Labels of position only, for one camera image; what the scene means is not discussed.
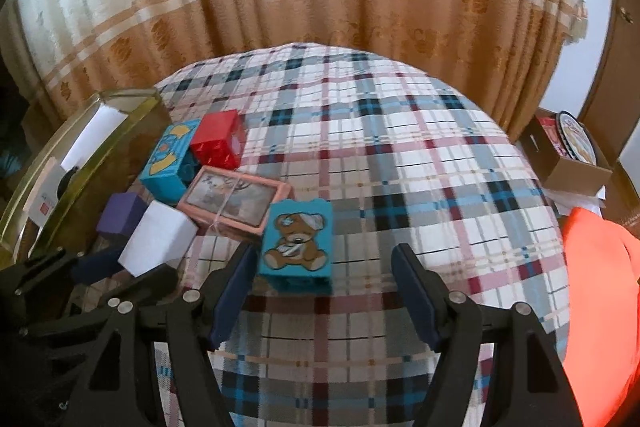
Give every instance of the checkered fabric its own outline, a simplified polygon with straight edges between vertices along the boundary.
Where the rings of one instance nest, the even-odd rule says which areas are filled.
[[[318,44],[199,62],[158,87],[175,121],[239,110],[248,128],[240,170],[334,207],[334,294],[280,296],[257,278],[231,339],[211,355],[236,425],[412,420],[437,355],[396,294],[398,243],[478,303],[527,301],[564,357],[568,280],[553,209],[503,131],[454,89],[388,58]],[[182,283],[199,287],[236,244],[197,237]],[[166,346],[157,357],[168,425],[181,425]],[[470,426],[492,347],[480,358]]]

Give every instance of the metal screw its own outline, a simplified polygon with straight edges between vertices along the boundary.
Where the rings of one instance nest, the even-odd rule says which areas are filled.
[[[182,298],[186,302],[195,302],[200,298],[200,292],[198,290],[187,290],[182,294]]]
[[[449,300],[455,304],[462,304],[466,301],[466,295],[459,291],[449,293]]]
[[[531,312],[531,306],[529,306],[526,302],[517,302],[516,311],[520,315],[529,315]]]
[[[120,313],[127,314],[133,309],[133,303],[131,301],[124,301],[118,304],[118,311]]]

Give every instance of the orange chair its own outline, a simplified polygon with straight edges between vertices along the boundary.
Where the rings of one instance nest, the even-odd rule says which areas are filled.
[[[571,302],[563,365],[582,421],[631,425],[640,397],[640,241],[583,208],[574,208],[562,237]]]

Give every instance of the table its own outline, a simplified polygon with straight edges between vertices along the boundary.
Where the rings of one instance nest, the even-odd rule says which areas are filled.
[[[334,207],[334,295],[279,296],[257,279],[211,355],[236,425],[413,418],[437,355],[396,295],[398,243],[478,303],[527,301],[564,357],[568,279],[553,209],[503,131],[456,90],[388,58],[301,43],[198,62],[158,88],[175,121],[239,110],[241,170]],[[197,237],[183,285],[199,287],[236,244]],[[166,347],[156,355],[168,425],[181,425]],[[467,425],[479,425],[491,359],[482,346]]]

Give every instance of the purple block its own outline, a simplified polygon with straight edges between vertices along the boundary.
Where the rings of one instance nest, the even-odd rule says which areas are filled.
[[[135,192],[113,194],[107,201],[96,230],[106,239],[126,241],[136,229],[145,210],[146,203]]]

